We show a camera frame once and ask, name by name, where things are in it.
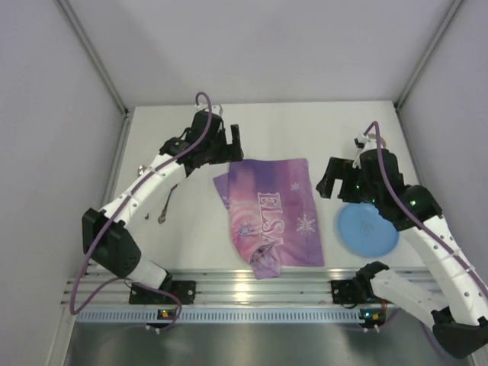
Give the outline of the iridescent rainbow fork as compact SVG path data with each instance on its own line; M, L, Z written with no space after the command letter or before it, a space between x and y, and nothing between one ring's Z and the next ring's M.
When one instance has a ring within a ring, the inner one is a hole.
M169 201L172 197L172 194L173 192L175 191L175 189L177 188L178 186L175 185L171 188L171 190L169 191L168 195L167 195L167 198L166 198L166 201L165 201L165 205L161 211L161 214L159 215L158 217L158 224L163 224L165 221L166 221L166 216L167 216L167 212L168 212L168 207L169 207Z

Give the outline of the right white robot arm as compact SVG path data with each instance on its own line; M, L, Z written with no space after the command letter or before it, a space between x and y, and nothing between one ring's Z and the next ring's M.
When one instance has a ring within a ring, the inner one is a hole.
M430 191L408 185L397 157L387 149L370 149L358 160L332 157L316 189L348 204L372 204L417 252L443 296L436 297L382 262L358 269L339 292L347 303L386 300L429 327L452 357L466 358L487 345L487 289L451 236L446 219Z

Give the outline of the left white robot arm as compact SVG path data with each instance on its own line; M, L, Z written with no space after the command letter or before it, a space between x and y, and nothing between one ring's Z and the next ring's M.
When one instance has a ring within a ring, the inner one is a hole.
M231 125L230 132L228 141L219 114L197 111L191 126L167 140L130 187L101 209L90 208L83 214L83 252L116 278L164 289L170 274L143 254L134 238L136 229L195 169L242 161L239 126Z

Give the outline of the blue plastic plate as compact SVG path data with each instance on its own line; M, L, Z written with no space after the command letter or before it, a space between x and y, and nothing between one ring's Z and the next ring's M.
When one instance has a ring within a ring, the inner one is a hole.
M393 224L372 204L346 204L339 212L336 227L344 245L365 258L390 253L400 240Z

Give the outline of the purple Elsa placemat cloth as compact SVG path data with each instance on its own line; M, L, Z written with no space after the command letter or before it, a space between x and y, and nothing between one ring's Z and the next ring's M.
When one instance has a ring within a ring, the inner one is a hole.
M230 236L258 280L284 267L324 265L306 159L233 162L213 183L230 216Z

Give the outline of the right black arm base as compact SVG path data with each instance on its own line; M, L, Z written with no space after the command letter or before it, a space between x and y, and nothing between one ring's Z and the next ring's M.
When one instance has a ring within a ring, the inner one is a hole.
M369 279L332 280L330 286L332 302L349 309L363 304L388 304L385 299L374 295Z

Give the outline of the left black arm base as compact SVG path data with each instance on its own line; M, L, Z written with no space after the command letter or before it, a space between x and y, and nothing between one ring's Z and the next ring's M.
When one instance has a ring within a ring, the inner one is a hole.
M194 303L196 287L196 281L173 281L165 292L177 297L183 305L191 305ZM149 291L139 285L132 284L130 287L129 304L131 305L166 305L174 303L172 298Z

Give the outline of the beige cup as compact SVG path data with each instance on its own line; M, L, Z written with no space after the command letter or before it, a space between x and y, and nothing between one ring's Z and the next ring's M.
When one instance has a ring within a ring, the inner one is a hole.
M379 141L380 141L380 146L382 149L386 149L387 148L387 143L385 141L385 139L383 137L379 137Z

